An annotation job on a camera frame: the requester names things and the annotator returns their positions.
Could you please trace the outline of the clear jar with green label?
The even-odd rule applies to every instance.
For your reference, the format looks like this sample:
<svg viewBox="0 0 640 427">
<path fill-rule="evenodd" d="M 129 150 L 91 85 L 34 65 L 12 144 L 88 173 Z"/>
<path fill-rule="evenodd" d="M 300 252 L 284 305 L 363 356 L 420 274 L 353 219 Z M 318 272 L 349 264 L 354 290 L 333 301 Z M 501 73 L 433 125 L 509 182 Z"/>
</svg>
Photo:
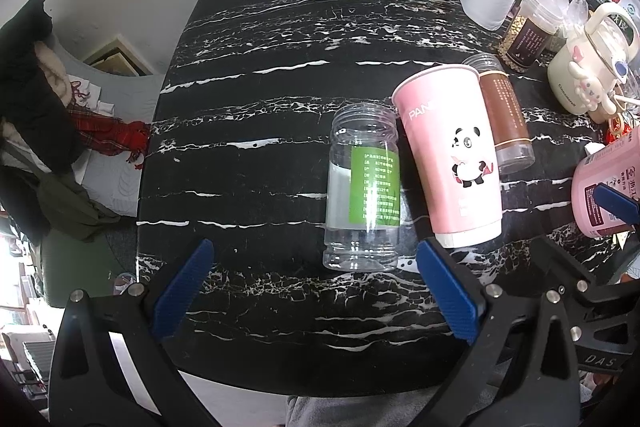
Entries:
<svg viewBox="0 0 640 427">
<path fill-rule="evenodd" d="M 395 113 L 369 102 L 345 106 L 333 118 L 330 142 L 323 265 L 393 270 L 401 201 Z"/>
</svg>

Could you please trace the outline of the pink panda paper cup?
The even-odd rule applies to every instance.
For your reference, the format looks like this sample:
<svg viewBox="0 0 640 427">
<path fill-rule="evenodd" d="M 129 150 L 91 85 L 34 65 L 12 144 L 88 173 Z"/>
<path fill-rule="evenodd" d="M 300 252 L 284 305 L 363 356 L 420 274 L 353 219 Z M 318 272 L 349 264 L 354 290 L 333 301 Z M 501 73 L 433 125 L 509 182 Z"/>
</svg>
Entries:
<svg viewBox="0 0 640 427">
<path fill-rule="evenodd" d="M 462 64 L 417 72 L 394 90 L 392 103 L 440 245 L 462 248 L 498 237 L 498 161 L 478 72 Z"/>
</svg>

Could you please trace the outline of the pink bottle with red cap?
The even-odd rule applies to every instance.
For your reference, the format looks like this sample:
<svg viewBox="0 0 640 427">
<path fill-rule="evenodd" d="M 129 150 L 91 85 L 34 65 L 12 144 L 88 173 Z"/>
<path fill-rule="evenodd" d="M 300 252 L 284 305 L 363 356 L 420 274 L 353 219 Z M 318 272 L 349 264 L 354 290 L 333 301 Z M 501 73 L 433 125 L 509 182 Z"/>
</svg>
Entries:
<svg viewBox="0 0 640 427">
<path fill-rule="evenodd" d="M 588 237 L 631 231 L 639 224 L 639 129 L 583 159 L 572 180 L 572 210 Z"/>
</svg>

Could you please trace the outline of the clear jar with brown label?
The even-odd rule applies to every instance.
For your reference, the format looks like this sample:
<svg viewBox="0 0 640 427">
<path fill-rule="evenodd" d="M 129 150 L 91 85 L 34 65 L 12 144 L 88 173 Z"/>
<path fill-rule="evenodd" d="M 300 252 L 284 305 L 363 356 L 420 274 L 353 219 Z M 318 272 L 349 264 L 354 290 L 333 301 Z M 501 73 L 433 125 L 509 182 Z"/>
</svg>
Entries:
<svg viewBox="0 0 640 427">
<path fill-rule="evenodd" d="M 474 68 L 480 80 L 500 176 L 527 169 L 535 162 L 535 153 L 509 75 L 494 54 L 477 53 L 463 64 Z"/>
</svg>

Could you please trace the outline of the red plaid scarf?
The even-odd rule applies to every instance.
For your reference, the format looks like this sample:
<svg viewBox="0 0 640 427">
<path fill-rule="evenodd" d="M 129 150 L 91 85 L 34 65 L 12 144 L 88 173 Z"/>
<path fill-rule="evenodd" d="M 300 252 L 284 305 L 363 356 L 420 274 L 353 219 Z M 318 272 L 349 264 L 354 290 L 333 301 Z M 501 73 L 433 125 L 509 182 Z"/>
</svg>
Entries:
<svg viewBox="0 0 640 427">
<path fill-rule="evenodd" d="M 143 160 L 151 135 L 150 124 L 140 120 L 122 121 L 79 105 L 71 105 L 67 113 L 82 144 L 90 150 L 110 157 L 126 154 L 126 161 L 134 165 Z"/>
</svg>

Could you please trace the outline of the pile of dark clothes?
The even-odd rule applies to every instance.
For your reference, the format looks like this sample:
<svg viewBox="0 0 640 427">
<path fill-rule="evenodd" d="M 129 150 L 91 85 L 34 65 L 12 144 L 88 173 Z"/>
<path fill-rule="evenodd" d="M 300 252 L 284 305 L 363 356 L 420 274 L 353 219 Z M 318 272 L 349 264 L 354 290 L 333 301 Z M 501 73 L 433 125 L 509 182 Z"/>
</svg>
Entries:
<svg viewBox="0 0 640 427">
<path fill-rule="evenodd" d="M 24 167 L 1 165 L 1 206 L 36 244 L 51 230 L 91 242 L 117 225 L 119 215 L 92 200 L 75 180 L 73 163 L 84 146 L 36 52 L 52 36 L 45 1 L 28 0 L 1 28 L 1 122 L 44 165 L 37 167 L 4 136 L 1 152 Z"/>
</svg>

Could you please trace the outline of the grain jar with dark label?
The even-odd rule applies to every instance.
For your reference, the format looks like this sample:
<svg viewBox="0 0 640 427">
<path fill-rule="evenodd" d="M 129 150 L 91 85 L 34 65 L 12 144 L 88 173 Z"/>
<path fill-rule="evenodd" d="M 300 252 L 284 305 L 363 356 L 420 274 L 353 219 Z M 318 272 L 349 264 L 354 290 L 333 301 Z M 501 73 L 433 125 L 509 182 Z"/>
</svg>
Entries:
<svg viewBox="0 0 640 427">
<path fill-rule="evenodd" d="M 506 66 L 526 72 L 560 28 L 562 11 L 554 0 L 522 0 L 498 45 Z"/>
</svg>

